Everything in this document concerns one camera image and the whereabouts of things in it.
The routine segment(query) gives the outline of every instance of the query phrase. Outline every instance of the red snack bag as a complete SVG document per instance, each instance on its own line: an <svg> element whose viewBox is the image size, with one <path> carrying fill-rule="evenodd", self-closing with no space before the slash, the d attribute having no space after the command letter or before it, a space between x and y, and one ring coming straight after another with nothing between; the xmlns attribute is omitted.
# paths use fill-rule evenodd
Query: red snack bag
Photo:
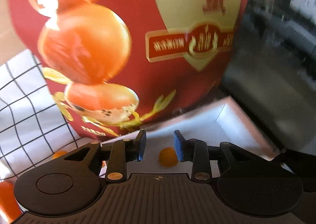
<svg viewBox="0 0 316 224"><path fill-rule="evenodd" d="M79 135L97 140L188 107L217 86L246 2L9 0L58 107Z"/></svg>

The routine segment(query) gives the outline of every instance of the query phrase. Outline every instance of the crosshair marking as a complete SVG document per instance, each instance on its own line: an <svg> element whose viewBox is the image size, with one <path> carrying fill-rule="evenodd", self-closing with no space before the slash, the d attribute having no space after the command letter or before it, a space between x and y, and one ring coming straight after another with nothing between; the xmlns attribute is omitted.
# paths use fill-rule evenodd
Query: crosshair marking
<svg viewBox="0 0 316 224"><path fill-rule="evenodd" d="M154 178L155 180L157 180L157 181L161 181L162 179L164 179L162 176L157 176L157 177L155 177Z"/></svg>

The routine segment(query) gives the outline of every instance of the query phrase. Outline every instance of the grid pattern cloth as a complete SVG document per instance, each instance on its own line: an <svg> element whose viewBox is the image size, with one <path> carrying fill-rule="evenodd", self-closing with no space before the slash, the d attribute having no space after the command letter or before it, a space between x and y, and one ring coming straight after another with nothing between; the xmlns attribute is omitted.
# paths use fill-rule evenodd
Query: grid pattern cloth
<svg viewBox="0 0 316 224"><path fill-rule="evenodd" d="M0 181L14 183L56 151L69 152L91 141L79 137L61 114L41 63L29 50L0 66L0 77Z"/></svg>

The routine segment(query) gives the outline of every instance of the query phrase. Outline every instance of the black ribbed plate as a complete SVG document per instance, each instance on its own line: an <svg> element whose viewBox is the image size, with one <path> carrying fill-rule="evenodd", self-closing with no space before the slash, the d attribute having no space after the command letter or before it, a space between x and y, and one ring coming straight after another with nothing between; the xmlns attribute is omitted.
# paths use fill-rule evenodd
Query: black ribbed plate
<svg viewBox="0 0 316 224"><path fill-rule="evenodd" d="M257 218L235 212L218 199L211 186L187 174L132 174L108 185L87 209L71 216L47 218L29 212L15 224L302 224L293 214Z"/></svg>

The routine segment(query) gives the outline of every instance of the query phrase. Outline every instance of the circular mount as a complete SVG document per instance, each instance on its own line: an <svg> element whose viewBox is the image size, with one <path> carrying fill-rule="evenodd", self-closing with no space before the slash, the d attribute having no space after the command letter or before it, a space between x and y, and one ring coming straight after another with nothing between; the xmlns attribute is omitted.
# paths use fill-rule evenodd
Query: circular mount
<svg viewBox="0 0 316 224"><path fill-rule="evenodd" d="M62 216L87 207L100 190L98 176L83 162L56 159L18 178L14 195L31 213Z"/></svg>
<svg viewBox="0 0 316 224"><path fill-rule="evenodd" d="M107 178L110 180L120 180L121 178L123 178L123 175L119 172L112 172L108 174Z"/></svg>
<svg viewBox="0 0 316 224"><path fill-rule="evenodd" d="M217 189L235 210L261 217L290 211L303 193L299 178L268 161L238 162L220 176Z"/></svg>
<svg viewBox="0 0 316 224"><path fill-rule="evenodd" d="M199 180L208 180L211 176L206 172L198 172L194 177Z"/></svg>

